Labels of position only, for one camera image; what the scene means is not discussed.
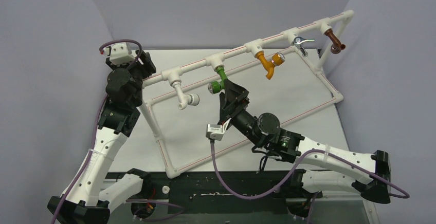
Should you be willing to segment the green plastic faucet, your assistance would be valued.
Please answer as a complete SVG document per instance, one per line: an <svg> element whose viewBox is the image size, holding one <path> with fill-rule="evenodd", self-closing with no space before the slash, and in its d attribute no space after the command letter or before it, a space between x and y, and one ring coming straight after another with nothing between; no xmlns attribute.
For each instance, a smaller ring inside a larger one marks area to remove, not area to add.
<svg viewBox="0 0 436 224"><path fill-rule="evenodd" d="M208 90L211 94L217 94L224 90L224 80L227 79L224 66L219 66L215 69L215 72L219 75L220 81L212 81L208 84Z"/></svg>

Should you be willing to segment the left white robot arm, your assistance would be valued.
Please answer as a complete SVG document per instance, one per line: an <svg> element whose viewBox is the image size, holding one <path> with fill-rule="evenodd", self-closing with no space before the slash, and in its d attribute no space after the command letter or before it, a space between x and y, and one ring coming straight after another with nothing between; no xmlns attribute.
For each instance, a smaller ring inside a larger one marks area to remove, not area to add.
<svg viewBox="0 0 436 224"><path fill-rule="evenodd" d="M107 223L111 213L130 197L146 198L152 183L147 172L131 169L120 181L103 189L103 182L121 147L133 131L143 104L143 81L156 73L148 52L136 51L126 60L106 59L106 97L98 111L95 140L76 176L60 196L51 197L47 207L52 223Z"/></svg>

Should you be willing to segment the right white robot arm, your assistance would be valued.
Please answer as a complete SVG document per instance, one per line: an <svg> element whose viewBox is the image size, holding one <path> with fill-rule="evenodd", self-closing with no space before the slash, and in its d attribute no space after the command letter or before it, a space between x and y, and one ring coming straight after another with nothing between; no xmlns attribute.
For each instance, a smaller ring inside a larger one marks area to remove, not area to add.
<svg viewBox="0 0 436 224"><path fill-rule="evenodd" d="M290 192L297 197L318 191L358 192L362 198L380 204L391 202L392 187L389 154L377 150L372 154L344 151L318 143L301 134L281 128L271 113L259 117L246 111L248 90L228 79L209 84L212 94L220 95L219 128L225 132L234 126L250 142L252 152L294 167L274 188L280 188L290 178Z"/></svg>

